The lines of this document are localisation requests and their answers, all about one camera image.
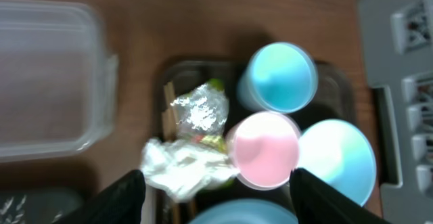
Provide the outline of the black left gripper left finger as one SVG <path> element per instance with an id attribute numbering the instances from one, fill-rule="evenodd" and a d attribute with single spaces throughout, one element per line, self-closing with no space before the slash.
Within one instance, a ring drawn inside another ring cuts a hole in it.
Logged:
<path id="1" fill-rule="evenodd" d="M 145 179 L 132 170 L 55 224 L 140 224 Z"/>

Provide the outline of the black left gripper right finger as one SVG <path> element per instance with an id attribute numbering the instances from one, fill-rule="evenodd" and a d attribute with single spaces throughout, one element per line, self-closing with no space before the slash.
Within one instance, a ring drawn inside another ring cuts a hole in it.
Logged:
<path id="1" fill-rule="evenodd" d="M 289 184 L 299 224 L 388 224 L 306 169 L 292 171 Z"/>

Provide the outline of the light blue small bowl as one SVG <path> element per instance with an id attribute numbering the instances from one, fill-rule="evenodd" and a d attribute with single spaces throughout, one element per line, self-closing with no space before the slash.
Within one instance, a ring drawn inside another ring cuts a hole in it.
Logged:
<path id="1" fill-rule="evenodd" d="M 366 136 L 344 120 L 327 119 L 304 130 L 298 168 L 304 168 L 341 194 L 364 206 L 376 181 L 373 149 Z"/>

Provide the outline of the dark blue plate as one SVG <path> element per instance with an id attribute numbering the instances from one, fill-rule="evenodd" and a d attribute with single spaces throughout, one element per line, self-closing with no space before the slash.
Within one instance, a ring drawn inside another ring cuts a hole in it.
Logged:
<path id="1" fill-rule="evenodd" d="M 199 214 L 189 224 L 298 224 L 284 207 L 266 200 L 228 201 Z"/>

